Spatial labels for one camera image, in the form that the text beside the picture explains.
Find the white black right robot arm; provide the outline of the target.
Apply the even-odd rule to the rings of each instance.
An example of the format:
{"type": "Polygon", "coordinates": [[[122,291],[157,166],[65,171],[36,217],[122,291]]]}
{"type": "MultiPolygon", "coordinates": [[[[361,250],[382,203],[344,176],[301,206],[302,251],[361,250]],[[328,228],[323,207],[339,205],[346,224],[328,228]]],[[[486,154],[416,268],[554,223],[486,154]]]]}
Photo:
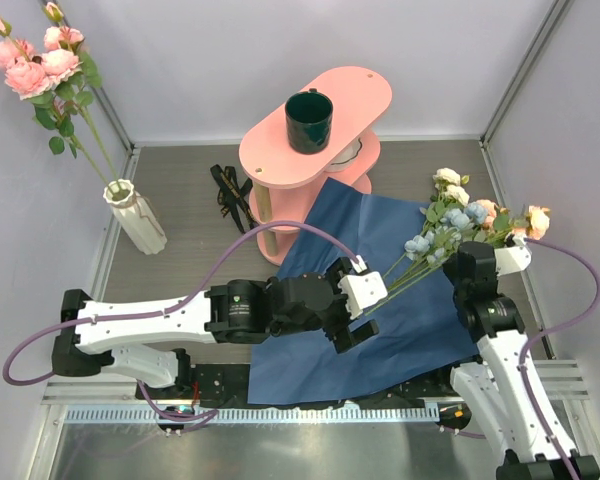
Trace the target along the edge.
{"type": "Polygon", "coordinates": [[[459,320],[479,360],[446,360],[431,371],[437,391],[458,393],[491,446],[498,479],[598,479],[594,456],[581,453],[557,417],[532,360],[534,343],[500,276],[526,269],[523,239],[496,249],[464,242],[444,264],[459,320]]]}

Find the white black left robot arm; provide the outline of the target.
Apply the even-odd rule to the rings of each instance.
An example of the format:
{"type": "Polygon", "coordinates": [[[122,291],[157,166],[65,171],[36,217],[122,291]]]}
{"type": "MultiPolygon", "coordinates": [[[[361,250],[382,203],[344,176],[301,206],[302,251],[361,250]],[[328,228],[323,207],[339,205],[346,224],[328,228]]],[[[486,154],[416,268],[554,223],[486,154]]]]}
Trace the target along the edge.
{"type": "Polygon", "coordinates": [[[65,292],[62,331],[51,354],[63,377],[115,373],[185,397],[193,385],[191,360],[182,349],[162,352],[160,342],[261,344],[270,337],[321,330],[344,353],[376,335],[369,320],[350,327],[388,295],[382,276],[363,261],[336,260],[325,273],[267,281],[232,280],[191,300],[103,303],[80,289],[65,292]]]}

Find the blue wrapping paper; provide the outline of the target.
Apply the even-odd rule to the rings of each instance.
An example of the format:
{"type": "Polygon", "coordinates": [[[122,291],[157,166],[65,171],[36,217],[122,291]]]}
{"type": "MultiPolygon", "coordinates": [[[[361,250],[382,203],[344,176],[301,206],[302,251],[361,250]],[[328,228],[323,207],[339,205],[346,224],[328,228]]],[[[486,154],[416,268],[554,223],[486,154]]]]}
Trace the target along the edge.
{"type": "MultiPolygon", "coordinates": [[[[420,208],[328,180],[306,221],[338,238],[372,269],[397,276],[407,264],[393,263],[424,224],[420,208]]],[[[323,331],[267,339],[252,349],[249,402],[353,399],[475,355],[452,294],[444,273],[432,273],[373,312],[378,334],[342,354],[323,331]]]]}

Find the black ribbon gold lettering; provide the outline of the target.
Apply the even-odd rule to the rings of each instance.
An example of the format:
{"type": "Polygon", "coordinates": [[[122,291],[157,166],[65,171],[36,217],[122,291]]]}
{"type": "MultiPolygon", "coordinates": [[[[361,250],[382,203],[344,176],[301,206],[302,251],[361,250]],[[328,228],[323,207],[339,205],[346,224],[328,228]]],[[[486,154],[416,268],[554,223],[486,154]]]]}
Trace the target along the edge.
{"type": "Polygon", "coordinates": [[[233,166],[210,168],[211,176],[218,187],[217,203],[224,218],[230,216],[241,234],[255,228],[258,222],[248,203],[253,188],[251,179],[242,184],[238,181],[237,170],[233,166]]]}

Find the artificial flower bunch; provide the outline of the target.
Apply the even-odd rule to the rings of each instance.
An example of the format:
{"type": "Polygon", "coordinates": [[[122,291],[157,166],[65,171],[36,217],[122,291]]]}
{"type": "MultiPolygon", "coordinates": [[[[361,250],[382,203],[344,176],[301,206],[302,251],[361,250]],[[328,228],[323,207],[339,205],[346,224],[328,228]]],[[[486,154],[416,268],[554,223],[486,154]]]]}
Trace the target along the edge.
{"type": "Polygon", "coordinates": [[[490,200],[473,200],[465,186],[470,177],[451,168],[433,175],[435,193],[423,208],[424,224],[408,239],[402,255],[383,274],[387,297],[366,310],[372,314],[416,283],[440,270],[463,242],[501,247],[512,235],[509,211],[490,200]]]}

